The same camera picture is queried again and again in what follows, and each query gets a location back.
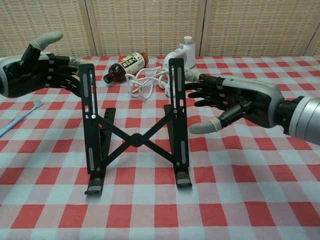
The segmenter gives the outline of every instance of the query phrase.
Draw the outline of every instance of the table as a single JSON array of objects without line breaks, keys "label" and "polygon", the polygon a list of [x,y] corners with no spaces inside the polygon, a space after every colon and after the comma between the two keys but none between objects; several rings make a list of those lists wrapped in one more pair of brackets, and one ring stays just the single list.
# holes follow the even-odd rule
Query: table
[{"label": "table", "polygon": [[[85,57],[96,67],[99,114],[145,133],[169,103],[158,86],[145,102],[126,83],[102,80],[119,57]],[[150,57],[148,67],[163,57]],[[320,96],[320,56],[198,57],[205,74],[275,83],[284,97]],[[81,100],[61,89],[0,97],[0,128],[42,100],[0,138],[0,239],[315,240],[320,235],[320,146],[244,119],[218,133],[189,137],[192,190],[177,190],[172,164],[149,148],[130,147],[107,167],[101,197],[88,197]],[[188,126],[221,111],[193,106]],[[169,149],[166,128],[152,141]],[[122,142],[112,135],[111,151]]]}]

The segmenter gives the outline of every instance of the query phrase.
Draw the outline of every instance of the bottle label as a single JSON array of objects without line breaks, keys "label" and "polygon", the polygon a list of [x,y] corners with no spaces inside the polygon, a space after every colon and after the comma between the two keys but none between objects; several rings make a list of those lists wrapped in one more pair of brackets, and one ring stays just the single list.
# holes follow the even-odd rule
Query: bottle label
[{"label": "bottle label", "polygon": [[118,64],[124,68],[127,74],[135,74],[145,66],[145,60],[140,53],[133,52],[118,61]]}]

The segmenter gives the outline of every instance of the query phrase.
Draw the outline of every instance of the robotic hand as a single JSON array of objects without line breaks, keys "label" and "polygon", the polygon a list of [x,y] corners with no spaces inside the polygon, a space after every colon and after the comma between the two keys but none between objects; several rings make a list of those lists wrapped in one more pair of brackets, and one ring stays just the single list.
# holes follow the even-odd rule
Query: robotic hand
[{"label": "robotic hand", "polygon": [[74,76],[81,60],[41,52],[62,37],[60,31],[43,34],[23,55],[0,58],[0,94],[18,98],[43,88],[63,88],[80,97],[80,82]]},{"label": "robotic hand", "polygon": [[193,78],[194,82],[187,83],[185,88],[195,90],[188,94],[189,98],[202,98],[194,105],[216,107],[224,112],[208,122],[193,124],[190,133],[218,132],[244,118],[263,128],[282,126],[284,134],[320,145],[320,98],[299,96],[289,101],[275,84],[231,75],[198,73]]}]

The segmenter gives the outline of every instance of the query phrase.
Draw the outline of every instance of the toothbrush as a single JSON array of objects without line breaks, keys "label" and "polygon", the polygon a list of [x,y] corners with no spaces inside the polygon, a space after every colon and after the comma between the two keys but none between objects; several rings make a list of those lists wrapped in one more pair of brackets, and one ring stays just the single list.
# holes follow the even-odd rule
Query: toothbrush
[{"label": "toothbrush", "polygon": [[18,118],[10,122],[7,126],[5,126],[1,131],[0,131],[0,138],[5,135],[10,129],[12,129],[15,125],[17,125],[22,119],[24,119],[26,116],[28,116],[33,110],[41,107],[44,103],[40,100],[36,100],[34,102],[34,107],[27,111],[25,114],[20,115]]}]

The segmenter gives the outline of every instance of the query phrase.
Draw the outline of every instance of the black metal stand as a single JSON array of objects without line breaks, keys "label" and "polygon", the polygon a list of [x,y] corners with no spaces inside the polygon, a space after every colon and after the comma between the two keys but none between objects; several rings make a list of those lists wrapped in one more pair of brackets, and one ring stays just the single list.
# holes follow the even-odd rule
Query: black metal stand
[{"label": "black metal stand", "polygon": [[[169,60],[170,100],[164,106],[164,117],[145,134],[128,135],[114,123],[115,108],[107,108],[104,117],[98,115],[95,66],[91,63],[79,66],[84,143],[87,172],[90,174],[86,195],[101,194],[106,167],[128,147],[146,145],[173,164],[176,186],[192,186],[189,176],[189,146],[185,93],[185,71],[182,58]],[[150,141],[150,138],[167,124],[171,153]],[[111,154],[111,135],[116,134],[124,142]]]}]

